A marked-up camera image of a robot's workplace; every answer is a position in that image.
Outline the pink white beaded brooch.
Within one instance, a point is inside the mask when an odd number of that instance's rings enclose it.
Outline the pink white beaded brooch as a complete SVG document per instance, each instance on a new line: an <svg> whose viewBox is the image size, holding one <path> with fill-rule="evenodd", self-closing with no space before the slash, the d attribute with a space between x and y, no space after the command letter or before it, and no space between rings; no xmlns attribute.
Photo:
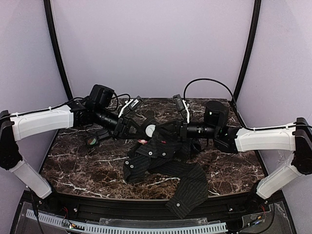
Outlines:
<svg viewBox="0 0 312 234"><path fill-rule="evenodd" d="M146 144L148 141L147 140L144 140L144 139L139 139L138 140L138 143L140 144Z"/></svg>

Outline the teal round button brooch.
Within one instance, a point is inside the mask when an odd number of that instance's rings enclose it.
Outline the teal round button brooch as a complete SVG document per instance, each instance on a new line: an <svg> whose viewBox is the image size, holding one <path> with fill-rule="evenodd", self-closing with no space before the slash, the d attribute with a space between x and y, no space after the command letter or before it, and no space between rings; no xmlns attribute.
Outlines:
<svg viewBox="0 0 312 234"><path fill-rule="evenodd" d="M150 124L145 128L145 133L148 137L152 137L153 133L156 129L156 126L154 124Z"/></svg>

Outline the black pinstriped garment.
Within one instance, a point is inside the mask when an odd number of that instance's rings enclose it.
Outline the black pinstriped garment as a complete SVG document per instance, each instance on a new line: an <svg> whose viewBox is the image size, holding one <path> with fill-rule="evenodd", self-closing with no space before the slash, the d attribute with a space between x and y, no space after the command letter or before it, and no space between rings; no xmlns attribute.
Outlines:
<svg viewBox="0 0 312 234"><path fill-rule="evenodd" d="M183 219L208 198L205 171L197 162L186 162L198 153L201 144L193 138L184 142L164 140L157 130L147 141L146 144L137 143L129 150L123 164L123 179L127 183L140 183L146 173L179 178L175 194L165 206Z"/></svg>

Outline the orange green round brooch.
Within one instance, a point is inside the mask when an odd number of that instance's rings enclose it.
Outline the orange green round brooch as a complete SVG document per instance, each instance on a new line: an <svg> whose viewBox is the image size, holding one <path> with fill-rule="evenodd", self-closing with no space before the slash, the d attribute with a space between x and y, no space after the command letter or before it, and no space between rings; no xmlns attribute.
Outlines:
<svg viewBox="0 0 312 234"><path fill-rule="evenodd" d="M88 139L88 140L87 140L87 143L88 143L89 145L94 145L94 144L97 143L97 140L96 140L95 138L91 138L91 139Z"/></svg>

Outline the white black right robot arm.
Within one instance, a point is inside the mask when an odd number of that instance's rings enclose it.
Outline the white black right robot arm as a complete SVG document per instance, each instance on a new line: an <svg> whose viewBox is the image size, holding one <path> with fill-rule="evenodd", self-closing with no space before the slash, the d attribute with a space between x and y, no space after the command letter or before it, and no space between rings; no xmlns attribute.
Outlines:
<svg viewBox="0 0 312 234"><path fill-rule="evenodd" d="M229 109L215 100L205 105L203 122L174 120L162 124L178 140L188 138L212 139L214 146L224 153L254 150L286 150L292 156L275 171L260 180L255 194L264 200L302 175L312 173L312 128L302 117L296 122L267 128L230 127Z"/></svg>

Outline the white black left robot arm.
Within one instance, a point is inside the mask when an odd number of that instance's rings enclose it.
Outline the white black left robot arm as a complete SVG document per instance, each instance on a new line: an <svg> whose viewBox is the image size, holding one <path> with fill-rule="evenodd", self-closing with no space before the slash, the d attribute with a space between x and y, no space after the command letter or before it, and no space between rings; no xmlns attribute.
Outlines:
<svg viewBox="0 0 312 234"><path fill-rule="evenodd" d="M93 86L90 94L56 107L26 113L0 114L0 166L13 173L39 198L52 193L50 184L34 170L19 153L17 141L58 129L97 124L120 139L144 139L146 132L122 112L115 114L107 108L115 95L113 89Z"/></svg>

